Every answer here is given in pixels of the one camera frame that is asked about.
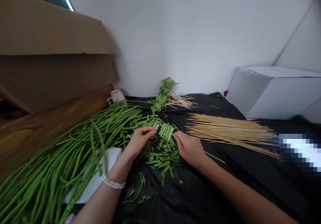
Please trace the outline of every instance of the finger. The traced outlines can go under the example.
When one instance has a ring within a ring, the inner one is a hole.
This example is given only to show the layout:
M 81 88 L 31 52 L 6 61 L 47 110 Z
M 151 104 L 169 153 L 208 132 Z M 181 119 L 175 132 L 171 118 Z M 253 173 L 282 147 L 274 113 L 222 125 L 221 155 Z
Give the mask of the finger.
M 188 142 L 188 138 L 190 137 L 189 135 L 184 134 L 182 131 L 175 132 L 174 136 L 177 136 L 183 145 L 184 143 Z
M 177 146 L 178 146 L 178 151 L 179 151 L 179 153 L 182 153 L 182 152 L 184 151 L 184 146 L 183 146 L 181 140 L 180 140 L 179 137 L 177 137 L 177 136 L 174 136 L 174 138 L 175 138 L 175 140 L 176 140 L 176 142 L 177 142 Z
M 152 131 L 152 130 L 154 130 L 154 129 L 155 129 L 155 127 L 145 126 L 145 127 L 139 128 L 138 130 L 139 130 L 142 134 L 144 134 L 144 133 L 149 132 L 149 131 Z
M 143 135 L 143 136 L 144 136 L 145 140 L 147 141 L 147 140 L 149 140 L 151 137 L 153 137 L 153 136 L 156 134 L 156 132 L 157 132 L 157 131 L 154 129 L 154 130 L 149 131 L 148 133 L 146 133 L 146 134 Z
M 182 133 L 182 131 L 176 131 L 175 133 L 173 133 L 174 136 L 177 136 L 179 133 Z

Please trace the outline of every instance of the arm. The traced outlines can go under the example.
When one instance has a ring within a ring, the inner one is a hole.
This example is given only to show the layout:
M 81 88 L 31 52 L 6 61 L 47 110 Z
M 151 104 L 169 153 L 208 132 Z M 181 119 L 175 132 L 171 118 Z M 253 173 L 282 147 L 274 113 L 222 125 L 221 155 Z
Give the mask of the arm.
M 108 173 L 108 178 L 117 183 L 124 183 L 131 165 L 147 140 L 156 134 L 155 127 L 136 129 L 127 147 Z M 86 205 L 81 209 L 73 224 L 107 224 L 114 217 L 121 189 L 114 189 L 104 182 L 100 184 Z
M 207 177 L 227 197 L 248 224 L 297 224 L 262 195 L 217 165 L 205 153 L 200 139 L 174 133 L 179 153 L 187 163 Z

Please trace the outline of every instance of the pixelated area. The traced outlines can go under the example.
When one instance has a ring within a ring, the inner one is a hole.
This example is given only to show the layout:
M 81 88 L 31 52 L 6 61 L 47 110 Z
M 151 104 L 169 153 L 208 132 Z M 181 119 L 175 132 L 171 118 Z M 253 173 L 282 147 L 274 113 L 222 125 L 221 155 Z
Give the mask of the pixelated area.
M 313 134 L 279 135 L 280 167 L 289 177 L 320 177 L 320 137 Z

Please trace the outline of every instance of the white container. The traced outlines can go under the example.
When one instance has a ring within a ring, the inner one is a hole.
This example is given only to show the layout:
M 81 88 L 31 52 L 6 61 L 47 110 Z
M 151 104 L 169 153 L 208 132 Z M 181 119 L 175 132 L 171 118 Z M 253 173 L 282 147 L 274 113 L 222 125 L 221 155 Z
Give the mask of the white container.
M 126 100 L 124 94 L 119 90 L 113 90 L 110 92 L 111 98 L 108 98 L 107 101 L 109 102 L 109 100 L 113 100 L 113 102 L 117 102 L 117 101 L 122 101 L 122 100 Z
M 226 98 L 247 118 L 289 119 L 321 97 L 321 74 L 285 67 L 239 67 Z

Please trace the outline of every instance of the wrist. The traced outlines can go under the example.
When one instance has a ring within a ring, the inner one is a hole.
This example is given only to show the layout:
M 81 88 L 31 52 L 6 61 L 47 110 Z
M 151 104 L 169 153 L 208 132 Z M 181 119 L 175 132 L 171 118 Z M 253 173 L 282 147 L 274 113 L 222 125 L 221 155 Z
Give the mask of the wrist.
M 109 171 L 109 179 L 118 183 L 125 182 L 134 160 L 135 158 L 128 151 L 124 151 Z

